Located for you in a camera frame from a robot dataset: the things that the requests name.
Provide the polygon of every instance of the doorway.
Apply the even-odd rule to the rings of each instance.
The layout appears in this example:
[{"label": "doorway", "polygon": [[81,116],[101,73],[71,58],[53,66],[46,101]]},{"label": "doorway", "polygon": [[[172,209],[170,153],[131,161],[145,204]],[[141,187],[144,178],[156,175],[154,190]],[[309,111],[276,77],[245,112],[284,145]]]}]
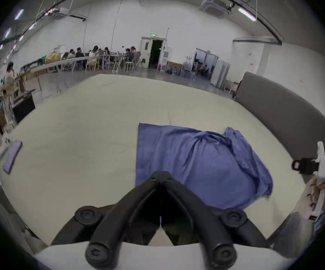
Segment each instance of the doorway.
[{"label": "doorway", "polygon": [[211,54],[210,51],[196,48],[192,71],[205,79],[211,79],[218,59],[219,57]]},{"label": "doorway", "polygon": [[157,69],[157,64],[159,63],[159,58],[160,58],[161,46],[162,46],[162,40],[152,41],[149,68]]},{"label": "doorway", "polygon": [[163,38],[141,38],[140,60],[143,68],[154,68],[159,62]]}]

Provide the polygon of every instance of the air conditioner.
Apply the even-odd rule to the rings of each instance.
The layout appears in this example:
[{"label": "air conditioner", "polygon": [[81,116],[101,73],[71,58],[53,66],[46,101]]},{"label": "air conditioner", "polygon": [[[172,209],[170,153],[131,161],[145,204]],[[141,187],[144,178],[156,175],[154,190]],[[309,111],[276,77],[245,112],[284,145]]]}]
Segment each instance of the air conditioner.
[{"label": "air conditioner", "polygon": [[199,10],[219,19],[227,17],[231,14],[228,6],[220,0],[204,0]]},{"label": "air conditioner", "polygon": [[69,16],[69,11],[69,9],[62,7],[60,9],[53,8],[46,12],[45,16],[50,20],[61,20]]}]

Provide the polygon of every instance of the fluorescent light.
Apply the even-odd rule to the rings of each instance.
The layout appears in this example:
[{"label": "fluorescent light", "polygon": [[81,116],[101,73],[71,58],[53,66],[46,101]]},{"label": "fluorescent light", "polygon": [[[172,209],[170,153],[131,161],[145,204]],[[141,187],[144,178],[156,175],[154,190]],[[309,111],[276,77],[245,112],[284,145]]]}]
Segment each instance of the fluorescent light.
[{"label": "fluorescent light", "polygon": [[31,24],[28,30],[31,30],[31,29],[33,29],[35,25],[36,25],[36,22],[35,22],[35,23],[33,23],[33,24]]},{"label": "fluorescent light", "polygon": [[10,33],[10,31],[11,31],[11,28],[9,28],[9,29],[6,31],[4,38],[7,38],[7,36],[8,36],[9,33]]},{"label": "fluorescent light", "polygon": [[19,10],[19,12],[15,16],[15,20],[18,20],[20,15],[24,12],[24,9]]},{"label": "fluorescent light", "polygon": [[249,17],[252,21],[256,21],[256,17],[252,15],[250,12],[246,11],[245,9],[239,8],[239,11]]}]

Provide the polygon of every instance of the gray floor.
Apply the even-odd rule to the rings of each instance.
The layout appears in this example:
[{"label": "gray floor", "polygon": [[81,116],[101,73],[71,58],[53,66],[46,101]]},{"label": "gray floor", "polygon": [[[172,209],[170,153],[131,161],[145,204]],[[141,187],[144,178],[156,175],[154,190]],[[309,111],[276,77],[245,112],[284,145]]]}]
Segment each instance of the gray floor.
[{"label": "gray floor", "polygon": [[[77,83],[83,81],[84,79],[87,79],[97,74],[126,75],[126,72],[123,71],[112,72],[111,70],[85,72],[83,70],[83,71],[74,71],[73,75],[71,75],[70,70],[64,71],[59,78],[59,89],[63,92],[64,90],[66,90],[67,87],[72,87]],[[180,85],[200,89],[203,91],[215,93],[222,97],[231,98],[231,95],[227,91],[214,87],[212,84],[210,84],[210,80],[200,75],[191,74],[189,78],[186,78],[182,76],[166,74],[164,72],[160,72],[155,69],[140,68],[137,71],[134,71],[133,73],[129,71],[128,76],[166,81],[170,83],[180,84]],[[42,103],[44,98],[51,97],[57,94],[56,83],[55,83],[57,77],[58,77],[57,73],[49,73],[40,76],[40,83],[42,88],[41,92],[40,92],[37,78],[33,78],[26,82],[26,87],[28,90],[31,90],[33,88],[36,89],[36,91],[33,92],[33,98],[37,105]]]}]

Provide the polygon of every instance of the white refrigerator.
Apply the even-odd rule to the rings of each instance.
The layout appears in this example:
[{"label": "white refrigerator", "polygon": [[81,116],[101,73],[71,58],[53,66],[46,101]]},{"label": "white refrigerator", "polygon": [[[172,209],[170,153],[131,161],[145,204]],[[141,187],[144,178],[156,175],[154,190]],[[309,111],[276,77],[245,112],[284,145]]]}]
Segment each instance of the white refrigerator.
[{"label": "white refrigerator", "polygon": [[222,88],[225,84],[226,76],[230,69],[230,64],[228,62],[217,60],[214,68],[214,72],[211,77],[211,84],[217,88]]}]

